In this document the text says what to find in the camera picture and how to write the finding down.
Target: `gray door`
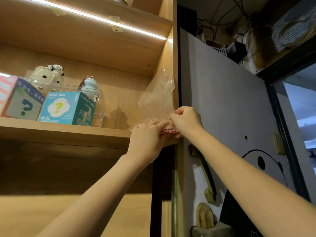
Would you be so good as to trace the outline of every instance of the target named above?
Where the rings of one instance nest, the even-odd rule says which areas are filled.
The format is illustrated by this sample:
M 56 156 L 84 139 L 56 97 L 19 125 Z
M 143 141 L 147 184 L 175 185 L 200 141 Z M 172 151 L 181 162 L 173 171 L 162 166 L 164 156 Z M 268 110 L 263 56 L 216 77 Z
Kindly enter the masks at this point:
M 180 53 L 182 105 L 193 106 L 201 114 L 208 133 L 295 191 L 287 158 L 276 153 L 272 134 L 277 134 L 278 128 L 263 80 L 182 29 Z M 196 225 L 197 205 L 206 203 L 207 188 L 198 160 L 187 151 L 188 145 L 185 140 L 183 205 L 187 236 L 190 227 Z M 227 189 L 210 170 L 217 190 L 217 201 L 210 206 L 219 220 Z

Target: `person's left hand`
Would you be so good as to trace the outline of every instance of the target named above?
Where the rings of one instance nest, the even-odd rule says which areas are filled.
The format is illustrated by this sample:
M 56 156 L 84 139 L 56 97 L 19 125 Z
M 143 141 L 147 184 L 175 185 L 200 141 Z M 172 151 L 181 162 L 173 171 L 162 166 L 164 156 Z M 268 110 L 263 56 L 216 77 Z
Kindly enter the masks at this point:
M 168 124 L 168 121 L 149 121 L 134 127 L 126 155 L 144 167 L 152 163 L 170 136 L 169 133 L 160 134 Z

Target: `black spot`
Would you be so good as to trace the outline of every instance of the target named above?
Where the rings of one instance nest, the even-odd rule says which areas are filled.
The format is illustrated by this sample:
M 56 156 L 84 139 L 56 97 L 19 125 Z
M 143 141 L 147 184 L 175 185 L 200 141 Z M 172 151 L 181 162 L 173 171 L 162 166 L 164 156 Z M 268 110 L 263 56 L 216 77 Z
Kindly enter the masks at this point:
M 278 162 L 277 164 L 278 164 L 279 168 L 281 169 L 281 171 L 282 171 L 282 173 L 283 173 L 283 167 L 282 167 L 281 163 Z
M 265 162 L 261 156 L 258 157 L 258 165 L 262 170 L 265 170 Z

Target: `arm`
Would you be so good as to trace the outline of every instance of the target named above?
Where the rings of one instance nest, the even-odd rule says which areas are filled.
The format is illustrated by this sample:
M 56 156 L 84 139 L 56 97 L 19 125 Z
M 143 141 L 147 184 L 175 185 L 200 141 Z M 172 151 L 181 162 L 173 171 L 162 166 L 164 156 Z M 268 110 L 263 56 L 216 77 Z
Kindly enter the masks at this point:
M 201 151 L 263 236 L 315 236 L 316 208 L 311 203 L 208 134 L 192 107 L 179 108 L 170 119 Z
M 168 124 L 150 121 L 135 127 L 127 154 L 38 237 L 101 236 L 130 185 L 158 157 L 168 138 L 168 134 L 160 136 L 160 131 Z

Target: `transparent plastic bag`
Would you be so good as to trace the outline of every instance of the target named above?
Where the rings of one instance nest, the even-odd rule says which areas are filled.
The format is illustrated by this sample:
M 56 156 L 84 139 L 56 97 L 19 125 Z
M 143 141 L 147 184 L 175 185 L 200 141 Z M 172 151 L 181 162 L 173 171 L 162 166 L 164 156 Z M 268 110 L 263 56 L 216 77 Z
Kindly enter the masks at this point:
M 163 66 L 149 83 L 138 102 L 142 115 L 141 123 L 150 120 L 164 121 L 169 119 L 169 115 L 174 111 L 173 89 L 173 73 L 167 73 Z

